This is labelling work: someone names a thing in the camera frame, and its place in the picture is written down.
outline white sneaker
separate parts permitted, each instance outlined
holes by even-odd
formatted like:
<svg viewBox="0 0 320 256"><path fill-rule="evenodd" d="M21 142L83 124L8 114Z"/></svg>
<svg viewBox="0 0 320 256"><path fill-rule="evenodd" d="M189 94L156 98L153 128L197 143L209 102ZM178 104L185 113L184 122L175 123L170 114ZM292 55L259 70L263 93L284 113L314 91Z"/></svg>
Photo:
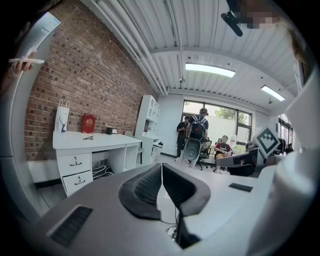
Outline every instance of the white sneaker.
<svg viewBox="0 0 320 256"><path fill-rule="evenodd" d="M226 170L220 170L219 173L224 174L224 175L230 175L230 172L228 172Z"/></svg>

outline drawer handle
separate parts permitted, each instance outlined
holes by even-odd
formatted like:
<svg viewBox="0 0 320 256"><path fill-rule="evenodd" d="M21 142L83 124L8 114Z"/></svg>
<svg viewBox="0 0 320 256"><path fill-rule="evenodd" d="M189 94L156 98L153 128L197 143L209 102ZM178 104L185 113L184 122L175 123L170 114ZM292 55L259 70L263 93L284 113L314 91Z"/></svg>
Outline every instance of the drawer handle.
<svg viewBox="0 0 320 256"><path fill-rule="evenodd" d="M79 184L81 184L81 183L84 183L84 182L86 182L86 180L84 180L84 181L81 181L81 178L80 178L80 176L78 176L78 179L79 179L79 183L74 183L74 185L79 185Z"/></svg>
<svg viewBox="0 0 320 256"><path fill-rule="evenodd" d="M75 161L75 164L70 164L70 166L78 166L82 164L82 162L77 163L77 157L74 157L74 161Z"/></svg>

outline brick wall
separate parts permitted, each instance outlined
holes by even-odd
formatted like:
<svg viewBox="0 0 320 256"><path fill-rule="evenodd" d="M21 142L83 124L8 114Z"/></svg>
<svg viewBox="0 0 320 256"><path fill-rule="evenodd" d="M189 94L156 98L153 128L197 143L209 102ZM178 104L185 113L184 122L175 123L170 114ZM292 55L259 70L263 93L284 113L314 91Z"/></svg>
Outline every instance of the brick wall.
<svg viewBox="0 0 320 256"><path fill-rule="evenodd" d="M25 116L29 161L55 159L52 148L59 99L70 101L68 131L81 131L84 113L119 133L134 131L143 95L157 94L110 30L79 0L50 11L61 21L32 87Z"/></svg>

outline shorts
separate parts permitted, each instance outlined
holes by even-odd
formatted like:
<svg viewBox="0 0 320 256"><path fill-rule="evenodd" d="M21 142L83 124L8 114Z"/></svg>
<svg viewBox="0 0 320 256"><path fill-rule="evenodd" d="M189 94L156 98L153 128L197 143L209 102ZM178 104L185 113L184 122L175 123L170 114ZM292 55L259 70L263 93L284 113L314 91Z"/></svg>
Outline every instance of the shorts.
<svg viewBox="0 0 320 256"><path fill-rule="evenodd" d="M228 157L228 155L219 153L215 156L215 159L226 158L226 157Z"/></svg>

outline black pants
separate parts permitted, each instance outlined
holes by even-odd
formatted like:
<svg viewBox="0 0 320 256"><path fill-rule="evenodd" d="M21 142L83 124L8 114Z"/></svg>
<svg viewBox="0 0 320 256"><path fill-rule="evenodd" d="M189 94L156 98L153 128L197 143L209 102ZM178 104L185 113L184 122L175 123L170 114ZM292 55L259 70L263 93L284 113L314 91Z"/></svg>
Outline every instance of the black pants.
<svg viewBox="0 0 320 256"><path fill-rule="evenodd" d="M185 137L184 136L178 136L178 141L177 141L177 144L178 144L178 149L177 149L177 154L176 156L179 158L180 155L181 155L181 150L184 150L185 148Z"/></svg>

